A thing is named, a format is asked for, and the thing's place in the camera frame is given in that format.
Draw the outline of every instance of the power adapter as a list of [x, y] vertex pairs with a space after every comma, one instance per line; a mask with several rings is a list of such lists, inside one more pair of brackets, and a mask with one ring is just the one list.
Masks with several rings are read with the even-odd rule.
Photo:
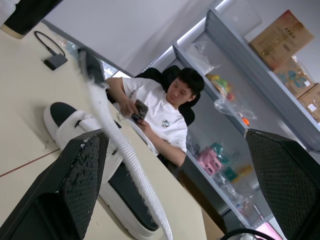
[[66, 62], [68, 62], [68, 59], [61, 53], [51, 56], [48, 59], [44, 60], [44, 64], [47, 65], [48, 68], [50, 68], [52, 71], [56, 70]]
[[[43, 32], [34, 31], [33, 33], [34, 33], [34, 36], [36, 37], [36, 39], [38, 39], [39, 42], [42, 43], [42, 45], [44, 45], [45, 48], [52, 54], [51, 57], [44, 60], [44, 64], [47, 65], [48, 68], [50, 68], [52, 71], [54, 71], [57, 68], [59, 68], [60, 66], [62, 66], [63, 64], [65, 64], [66, 62], [68, 62], [68, 59], [66, 58], [65, 52], [62, 50], [62, 48], [55, 41], [53, 41], [50, 37], [45, 35]], [[47, 44], [45, 44], [44, 41], [42, 41], [38, 35], [42, 35], [42, 36], [46, 37], [48, 40], [50, 40], [53, 44], [55, 44], [58, 47], [58, 49], [60, 49], [60, 51], [63, 53], [63, 55], [61, 53], [56, 54], [56, 52], [53, 51]]]

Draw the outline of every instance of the table surface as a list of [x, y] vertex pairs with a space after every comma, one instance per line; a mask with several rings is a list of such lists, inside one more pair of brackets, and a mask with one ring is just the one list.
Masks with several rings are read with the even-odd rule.
[[[36, 30], [55, 39], [40, 23]], [[23, 40], [0, 31], [0, 225], [35, 178], [60, 154], [43, 122], [45, 106], [65, 102], [90, 112], [76, 62], [51, 71], [42, 62], [50, 53], [30, 33]], [[113, 117], [118, 112], [110, 104]], [[126, 120], [120, 122], [167, 214], [176, 240], [206, 238], [201, 207], [149, 150]], [[133, 239], [109, 207], [98, 198], [85, 239]], [[160, 230], [154, 240], [164, 239]]]

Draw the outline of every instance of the hand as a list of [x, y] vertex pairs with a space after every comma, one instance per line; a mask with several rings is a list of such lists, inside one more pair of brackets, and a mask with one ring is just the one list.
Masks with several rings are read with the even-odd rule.
[[122, 102], [119, 102], [120, 112], [125, 116], [131, 116], [132, 114], [138, 114], [139, 111], [136, 107], [136, 104], [130, 99], [126, 99]]
[[145, 136], [152, 142], [152, 139], [156, 136], [156, 134], [154, 131], [152, 131], [149, 123], [147, 123], [145, 120], [138, 120], [136, 124], [142, 130]]

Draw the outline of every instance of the white hose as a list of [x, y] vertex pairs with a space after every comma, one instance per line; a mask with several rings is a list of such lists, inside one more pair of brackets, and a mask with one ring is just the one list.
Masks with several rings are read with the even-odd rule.
[[114, 122], [108, 107], [106, 91], [91, 82], [88, 84], [88, 89], [90, 92], [92, 107], [103, 127], [104, 133], [109, 138], [112, 138], [116, 149], [118, 149], [118, 151], [123, 155], [123, 162], [130, 172], [131, 177], [137, 186], [140, 195], [143, 197], [154, 221], [158, 226], [162, 227], [166, 239], [173, 240], [167, 216], [158, 196], [145, 175], [133, 147]]

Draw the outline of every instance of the cardboard box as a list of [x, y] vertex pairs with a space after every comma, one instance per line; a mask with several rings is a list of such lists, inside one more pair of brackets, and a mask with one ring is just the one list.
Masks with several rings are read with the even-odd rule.
[[313, 38], [305, 26], [287, 10], [253, 39], [249, 46], [274, 71]]
[[317, 83], [298, 100], [320, 125], [320, 84]]
[[274, 74], [297, 99], [315, 85], [293, 57], [280, 65]]

